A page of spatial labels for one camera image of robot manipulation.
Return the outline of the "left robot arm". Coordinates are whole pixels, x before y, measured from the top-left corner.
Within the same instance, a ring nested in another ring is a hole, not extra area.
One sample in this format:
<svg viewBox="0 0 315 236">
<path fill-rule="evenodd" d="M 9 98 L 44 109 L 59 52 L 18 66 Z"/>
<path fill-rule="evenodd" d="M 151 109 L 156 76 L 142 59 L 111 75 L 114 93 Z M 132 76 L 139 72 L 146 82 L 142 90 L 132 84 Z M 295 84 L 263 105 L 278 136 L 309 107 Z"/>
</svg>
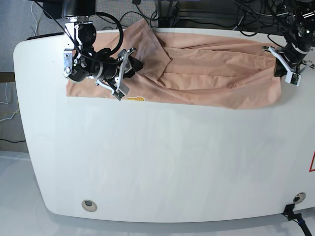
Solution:
<svg viewBox="0 0 315 236">
<path fill-rule="evenodd" d="M 315 47 L 315 2 L 313 0 L 283 0 L 280 11 L 281 17 L 274 7 L 265 0 L 264 4 L 272 17 L 283 27 L 281 34 L 286 45 L 277 48 L 269 47 L 276 58 L 275 77 L 285 77 L 289 84 L 298 86 L 302 72 L 314 64 L 305 61 L 306 55 Z"/>
</svg>

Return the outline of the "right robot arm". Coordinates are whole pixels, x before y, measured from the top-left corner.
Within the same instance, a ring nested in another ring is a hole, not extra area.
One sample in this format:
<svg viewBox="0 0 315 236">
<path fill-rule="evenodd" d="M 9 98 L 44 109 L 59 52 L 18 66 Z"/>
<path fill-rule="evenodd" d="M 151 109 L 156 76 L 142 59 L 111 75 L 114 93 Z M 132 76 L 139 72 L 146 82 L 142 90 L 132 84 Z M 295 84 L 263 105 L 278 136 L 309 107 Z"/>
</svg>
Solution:
<svg viewBox="0 0 315 236">
<path fill-rule="evenodd" d="M 129 93 L 129 87 L 123 82 L 143 68 L 143 64 L 132 56 L 136 48 L 122 49 L 124 32 L 121 23 L 114 16 L 96 11 L 94 0 L 63 0 L 61 17 L 70 21 L 61 29 L 65 35 L 63 51 L 63 74 L 73 82 L 82 82 L 85 78 L 95 81 L 97 86 L 110 90 L 121 100 Z M 91 16 L 104 16 L 111 19 L 119 30 L 119 41 L 114 49 L 94 49 L 96 29 Z"/>
</svg>

